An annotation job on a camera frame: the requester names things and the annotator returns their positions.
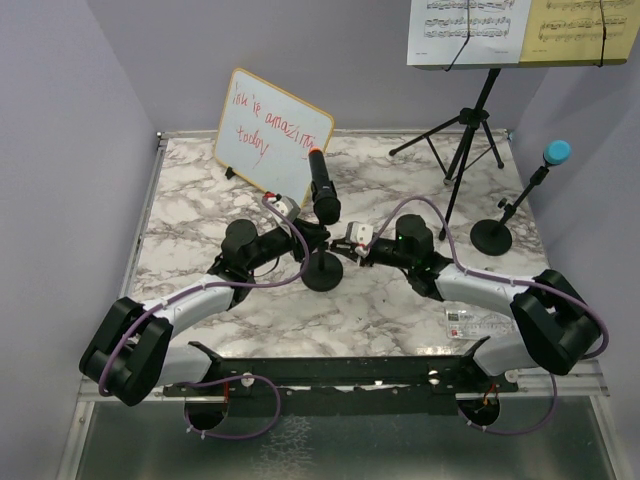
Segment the black microphone orange tip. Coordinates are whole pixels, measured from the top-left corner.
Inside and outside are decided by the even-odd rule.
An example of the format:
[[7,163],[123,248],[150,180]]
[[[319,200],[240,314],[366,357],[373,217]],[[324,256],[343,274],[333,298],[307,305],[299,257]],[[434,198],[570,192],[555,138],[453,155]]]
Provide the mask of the black microphone orange tip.
[[308,153],[311,171],[313,211],[323,225],[336,224],[340,219],[341,203],[330,179],[323,151],[312,147]]

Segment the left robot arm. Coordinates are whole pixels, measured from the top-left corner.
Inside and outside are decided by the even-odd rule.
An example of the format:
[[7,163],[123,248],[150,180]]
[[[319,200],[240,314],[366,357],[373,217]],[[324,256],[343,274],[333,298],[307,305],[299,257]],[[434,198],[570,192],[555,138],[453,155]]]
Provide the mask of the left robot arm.
[[246,219],[229,224],[221,253],[200,280],[163,299],[139,303],[129,297],[110,307],[79,361],[82,374],[124,404],[140,403],[153,388],[186,380],[206,395],[220,385],[221,371],[207,360],[192,363],[186,379],[171,368],[171,340],[199,321],[240,304],[255,283],[254,271],[285,254],[304,262],[329,239],[326,227],[296,219],[293,230],[262,235]]

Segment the black mounting rail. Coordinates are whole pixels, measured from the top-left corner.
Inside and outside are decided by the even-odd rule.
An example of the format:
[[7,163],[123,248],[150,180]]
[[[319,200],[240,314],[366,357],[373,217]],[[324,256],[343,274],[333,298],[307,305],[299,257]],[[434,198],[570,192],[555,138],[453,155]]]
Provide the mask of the black mounting rail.
[[456,397],[512,393],[504,376],[489,377],[469,353],[391,357],[216,358],[204,385],[177,383],[168,397],[190,412],[233,417],[426,413],[454,415]]

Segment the white sheet music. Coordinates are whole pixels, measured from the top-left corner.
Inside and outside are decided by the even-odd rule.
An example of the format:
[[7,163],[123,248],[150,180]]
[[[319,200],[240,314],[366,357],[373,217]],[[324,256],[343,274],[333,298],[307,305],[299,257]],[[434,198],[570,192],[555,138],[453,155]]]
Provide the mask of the white sheet music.
[[413,1],[406,63],[446,71],[516,65],[530,7],[526,0]]

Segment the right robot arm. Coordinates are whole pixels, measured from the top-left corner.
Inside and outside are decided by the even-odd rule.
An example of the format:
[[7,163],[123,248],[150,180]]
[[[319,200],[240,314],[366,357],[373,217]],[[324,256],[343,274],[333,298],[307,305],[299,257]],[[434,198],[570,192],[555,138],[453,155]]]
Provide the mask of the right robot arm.
[[460,365],[459,378],[469,390],[483,390],[508,370],[540,367],[566,375],[601,336],[592,316],[571,301],[581,300],[571,284],[554,270],[506,282],[464,272],[435,250],[432,231],[415,214],[396,220],[394,238],[375,235],[372,226],[351,222],[330,250],[361,267],[402,270],[422,297],[480,307],[515,321],[516,331],[479,341],[472,359]]

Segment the yellow-framed whiteboard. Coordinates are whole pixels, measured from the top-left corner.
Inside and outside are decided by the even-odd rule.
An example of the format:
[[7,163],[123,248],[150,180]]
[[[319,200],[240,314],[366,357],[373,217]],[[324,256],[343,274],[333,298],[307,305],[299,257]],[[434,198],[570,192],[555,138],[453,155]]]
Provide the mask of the yellow-framed whiteboard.
[[237,68],[213,157],[260,191],[287,196],[303,206],[311,189],[308,152],[327,147],[334,125],[329,113]]

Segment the black microphone stand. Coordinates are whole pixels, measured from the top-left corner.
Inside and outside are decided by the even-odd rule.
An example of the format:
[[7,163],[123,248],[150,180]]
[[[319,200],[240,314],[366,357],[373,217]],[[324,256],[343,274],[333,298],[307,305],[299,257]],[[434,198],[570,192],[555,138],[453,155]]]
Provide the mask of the black microphone stand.
[[540,166],[531,176],[526,188],[513,203],[509,203],[506,198],[503,198],[498,203],[498,207],[504,211],[500,220],[484,219],[473,225],[470,239],[478,251],[489,256],[502,256],[511,249],[513,238],[506,223],[515,215],[529,193],[543,182],[549,170],[550,165],[548,163]]
[[329,238],[330,233],[322,223],[307,237],[309,246],[315,246],[315,251],[310,255],[302,281],[315,292],[328,292],[337,287],[343,278],[340,260],[329,252]]

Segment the yellow sheet music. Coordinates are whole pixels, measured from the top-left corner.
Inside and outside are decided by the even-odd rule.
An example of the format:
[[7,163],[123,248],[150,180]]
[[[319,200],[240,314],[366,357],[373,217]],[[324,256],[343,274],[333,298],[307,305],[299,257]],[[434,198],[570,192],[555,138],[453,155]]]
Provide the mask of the yellow sheet music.
[[639,29],[639,3],[533,1],[521,65],[615,65],[625,63]]

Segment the black tripod music stand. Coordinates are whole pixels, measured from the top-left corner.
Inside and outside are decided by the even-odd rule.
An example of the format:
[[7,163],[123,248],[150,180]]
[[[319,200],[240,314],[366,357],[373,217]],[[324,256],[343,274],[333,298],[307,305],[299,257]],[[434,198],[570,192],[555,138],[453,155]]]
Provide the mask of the black tripod music stand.
[[[497,148],[496,141],[488,124],[489,113],[485,109],[487,100],[500,73],[501,68],[491,68],[488,71],[487,78],[483,84],[482,90],[477,98],[475,105],[472,108],[461,109],[457,116],[389,151],[389,155],[393,157],[399,152],[404,151],[421,141],[426,141],[428,143],[438,165],[444,172],[444,184],[453,186],[453,190],[449,198],[449,203],[447,205],[447,210],[444,215],[446,225],[449,224],[449,221],[451,219],[464,172],[471,165],[480,160],[488,152],[492,152],[496,160],[497,168],[503,169],[505,167],[504,161],[502,160],[502,157]],[[431,140],[431,137],[446,130],[454,124],[460,124],[464,126],[464,131],[449,166],[445,167],[437,149],[435,148]],[[489,146],[475,160],[468,164],[473,140],[476,132],[480,128],[484,130]]]

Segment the clear ruler set packet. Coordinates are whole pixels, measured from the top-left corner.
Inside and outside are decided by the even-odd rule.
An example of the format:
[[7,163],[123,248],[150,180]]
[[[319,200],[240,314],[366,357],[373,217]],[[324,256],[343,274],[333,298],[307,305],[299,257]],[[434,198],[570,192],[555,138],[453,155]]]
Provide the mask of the clear ruler set packet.
[[447,336],[455,340],[480,340],[516,331],[511,318],[482,309],[446,309],[445,320]]

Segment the blue-headed microphone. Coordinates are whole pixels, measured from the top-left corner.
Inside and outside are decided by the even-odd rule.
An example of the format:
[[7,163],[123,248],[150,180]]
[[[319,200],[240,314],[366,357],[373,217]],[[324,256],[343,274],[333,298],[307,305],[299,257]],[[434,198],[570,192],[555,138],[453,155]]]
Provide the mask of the blue-headed microphone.
[[548,167],[565,163],[572,154],[571,145],[564,140],[551,141],[543,151],[544,164]]

